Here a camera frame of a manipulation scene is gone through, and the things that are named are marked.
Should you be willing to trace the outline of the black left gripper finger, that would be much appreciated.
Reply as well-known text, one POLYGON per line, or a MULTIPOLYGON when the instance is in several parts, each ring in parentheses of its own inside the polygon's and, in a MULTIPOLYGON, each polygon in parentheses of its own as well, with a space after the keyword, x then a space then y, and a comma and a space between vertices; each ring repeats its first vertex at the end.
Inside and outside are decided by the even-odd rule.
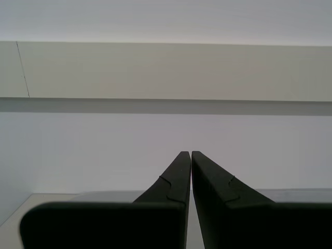
POLYGON ((275 202, 199 151, 192 187, 205 248, 331 248, 331 204, 275 202))
POLYGON ((24 248, 185 248, 191 158, 178 154, 131 203, 48 202, 29 210, 24 248))

